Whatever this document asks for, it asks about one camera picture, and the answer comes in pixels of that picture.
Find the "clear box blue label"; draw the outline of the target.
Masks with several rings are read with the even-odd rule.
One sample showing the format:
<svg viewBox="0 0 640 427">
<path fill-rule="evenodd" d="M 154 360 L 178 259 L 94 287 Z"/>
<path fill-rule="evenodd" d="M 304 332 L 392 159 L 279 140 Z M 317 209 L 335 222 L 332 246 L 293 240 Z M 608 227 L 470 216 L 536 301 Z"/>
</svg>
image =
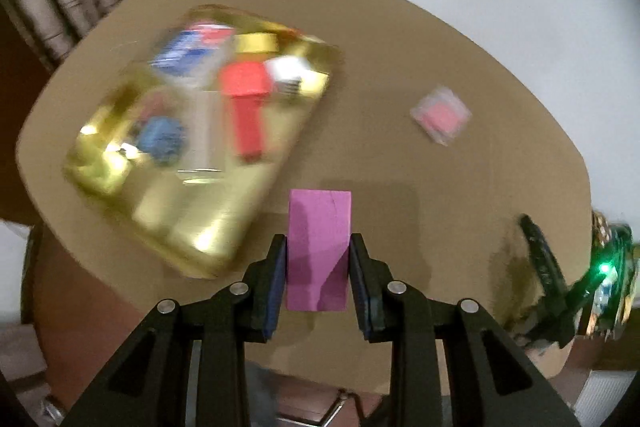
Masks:
<svg viewBox="0 0 640 427">
<path fill-rule="evenodd" d="M 212 89 L 218 72 L 234 57 L 235 29 L 196 22 L 171 37 L 149 60 L 168 83 L 183 89 Z"/>
</svg>

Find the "clear box red insert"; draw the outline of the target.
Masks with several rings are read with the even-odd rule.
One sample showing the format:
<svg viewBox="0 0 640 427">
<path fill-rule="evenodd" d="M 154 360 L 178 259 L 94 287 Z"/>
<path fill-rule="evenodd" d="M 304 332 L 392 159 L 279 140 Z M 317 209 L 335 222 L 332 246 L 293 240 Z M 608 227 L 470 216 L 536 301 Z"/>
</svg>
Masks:
<svg viewBox="0 0 640 427">
<path fill-rule="evenodd" d="M 454 91 L 438 87 L 410 110 L 410 116 L 435 143 L 448 145 L 469 124 L 472 113 Z"/>
</svg>

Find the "silver gold rectangular bar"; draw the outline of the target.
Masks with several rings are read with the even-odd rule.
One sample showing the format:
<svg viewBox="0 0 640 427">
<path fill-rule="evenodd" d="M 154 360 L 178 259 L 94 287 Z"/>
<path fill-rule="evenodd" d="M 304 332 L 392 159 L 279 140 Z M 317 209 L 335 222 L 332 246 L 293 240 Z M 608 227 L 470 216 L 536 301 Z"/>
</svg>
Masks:
<svg viewBox="0 0 640 427">
<path fill-rule="evenodd" d="M 208 182 L 224 172 L 224 104 L 218 91 L 192 91 L 182 114 L 186 143 L 178 176 Z"/>
</svg>

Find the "white zigzag pattern box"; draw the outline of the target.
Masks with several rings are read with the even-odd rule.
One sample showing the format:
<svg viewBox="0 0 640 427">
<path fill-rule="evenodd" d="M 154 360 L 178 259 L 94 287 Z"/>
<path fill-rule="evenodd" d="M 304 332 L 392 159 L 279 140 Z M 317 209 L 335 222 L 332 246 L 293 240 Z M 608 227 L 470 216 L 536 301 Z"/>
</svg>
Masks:
<svg viewBox="0 0 640 427">
<path fill-rule="evenodd" d="M 314 96 L 324 86 L 323 78 L 311 69 L 306 58 L 280 55 L 264 63 L 273 91 L 287 96 Z"/>
</svg>

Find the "red gold toffee tin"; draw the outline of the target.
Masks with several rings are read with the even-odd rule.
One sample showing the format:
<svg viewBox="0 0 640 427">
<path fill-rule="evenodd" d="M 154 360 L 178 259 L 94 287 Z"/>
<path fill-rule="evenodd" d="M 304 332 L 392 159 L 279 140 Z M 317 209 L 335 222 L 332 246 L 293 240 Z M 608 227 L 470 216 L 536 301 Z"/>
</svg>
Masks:
<svg viewBox="0 0 640 427">
<path fill-rule="evenodd" d="M 306 32 L 196 6 L 120 72 L 66 176 L 182 274 L 218 277 L 340 61 Z"/>
</svg>

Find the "red rounded square case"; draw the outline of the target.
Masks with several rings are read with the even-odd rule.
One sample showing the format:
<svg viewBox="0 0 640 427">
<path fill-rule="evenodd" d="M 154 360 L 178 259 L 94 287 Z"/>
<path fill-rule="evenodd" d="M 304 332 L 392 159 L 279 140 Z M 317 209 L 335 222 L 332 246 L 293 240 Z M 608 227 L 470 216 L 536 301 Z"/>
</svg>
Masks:
<svg viewBox="0 0 640 427">
<path fill-rule="evenodd" d="M 219 72 L 220 89 L 227 96 L 265 96 L 272 79 L 263 62 L 233 62 Z"/>
</svg>

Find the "red rectangular block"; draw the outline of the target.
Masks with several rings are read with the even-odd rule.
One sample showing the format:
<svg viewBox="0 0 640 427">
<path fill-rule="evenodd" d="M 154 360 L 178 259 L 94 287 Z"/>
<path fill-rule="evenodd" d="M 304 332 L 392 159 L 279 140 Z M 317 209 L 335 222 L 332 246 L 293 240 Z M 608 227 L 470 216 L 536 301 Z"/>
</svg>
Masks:
<svg viewBox="0 0 640 427">
<path fill-rule="evenodd" d="M 229 98 L 236 153 L 245 161 L 255 161 L 264 153 L 262 98 L 258 95 Z"/>
</svg>

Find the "yellow orange cube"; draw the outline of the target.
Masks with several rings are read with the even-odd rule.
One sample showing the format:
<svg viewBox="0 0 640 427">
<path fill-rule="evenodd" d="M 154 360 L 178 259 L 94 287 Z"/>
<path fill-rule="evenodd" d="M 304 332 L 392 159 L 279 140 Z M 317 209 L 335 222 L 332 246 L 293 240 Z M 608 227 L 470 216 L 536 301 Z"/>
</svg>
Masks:
<svg viewBox="0 0 640 427">
<path fill-rule="evenodd" d="M 237 54 L 275 54 L 279 51 L 278 36 L 265 31 L 237 34 L 234 49 Z"/>
</svg>

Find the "pink rectangular block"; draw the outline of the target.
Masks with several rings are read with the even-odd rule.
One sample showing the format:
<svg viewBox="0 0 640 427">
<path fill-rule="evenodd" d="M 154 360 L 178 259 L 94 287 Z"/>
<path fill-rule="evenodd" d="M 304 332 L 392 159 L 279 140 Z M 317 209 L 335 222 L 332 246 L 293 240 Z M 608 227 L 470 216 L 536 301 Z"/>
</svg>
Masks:
<svg viewBox="0 0 640 427">
<path fill-rule="evenodd" d="M 297 312 L 346 308 L 352 193 L 293 190 L 288 198 L 288 293 Z"/>
</svg>

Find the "clear tube red lipstick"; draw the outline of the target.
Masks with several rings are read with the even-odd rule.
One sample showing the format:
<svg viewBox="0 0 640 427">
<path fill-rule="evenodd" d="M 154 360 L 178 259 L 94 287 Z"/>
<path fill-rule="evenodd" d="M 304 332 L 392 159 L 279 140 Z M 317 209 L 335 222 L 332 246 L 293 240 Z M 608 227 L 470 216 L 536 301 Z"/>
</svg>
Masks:
<svg viewBox="0 0 640 427">
<path fill-rule="evenodd" d="M 168 90 L 156 89 L 142 96 L 134 108 L 134 118 L 129 130 L 129 138 L 137 141 L 143 128 L 154 117 L 169 116 L 172 112 L 172 95 Z"/>
</svg>

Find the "blue polka dot case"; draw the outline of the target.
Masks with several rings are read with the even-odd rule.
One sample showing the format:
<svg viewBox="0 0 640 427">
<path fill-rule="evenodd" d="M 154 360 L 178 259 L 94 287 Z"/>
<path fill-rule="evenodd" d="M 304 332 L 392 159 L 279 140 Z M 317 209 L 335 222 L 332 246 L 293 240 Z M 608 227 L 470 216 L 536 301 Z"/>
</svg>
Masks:
<svg viewBox="0 0 640 427">
<path fill-rule="evenodd" d="M 137 148 L 160 166 L 174 165 L 180 158 L 186 130 L 175 117 L 154 116 L 141 128 Z"/>
</svg>

